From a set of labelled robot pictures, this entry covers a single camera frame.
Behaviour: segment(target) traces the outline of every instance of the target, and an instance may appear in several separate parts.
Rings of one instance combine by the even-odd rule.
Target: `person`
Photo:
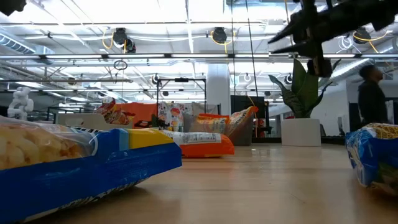
[[[358,105],[363,117],[362,125],[388,123],[386,97],[379,87],[383,74],[375,65],[367,65],[359,71],[364,82],[359,86]]]

